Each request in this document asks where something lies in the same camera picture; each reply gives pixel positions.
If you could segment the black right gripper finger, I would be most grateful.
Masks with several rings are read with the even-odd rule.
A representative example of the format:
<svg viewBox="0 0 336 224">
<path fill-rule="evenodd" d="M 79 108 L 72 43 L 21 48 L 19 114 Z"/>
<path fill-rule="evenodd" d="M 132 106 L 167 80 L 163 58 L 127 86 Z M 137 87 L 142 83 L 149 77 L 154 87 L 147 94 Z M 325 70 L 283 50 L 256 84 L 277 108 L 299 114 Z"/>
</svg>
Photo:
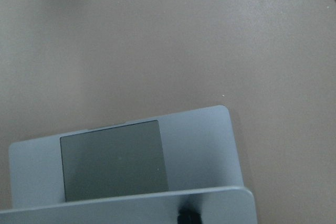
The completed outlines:
<svg viewBox="0 0 336 224">
<path fill-rule="evenodd" d="M 201 215 L 193 210 L 181 209 L 177 217 L 178 224 L 202 224 Z"/>
</svg>

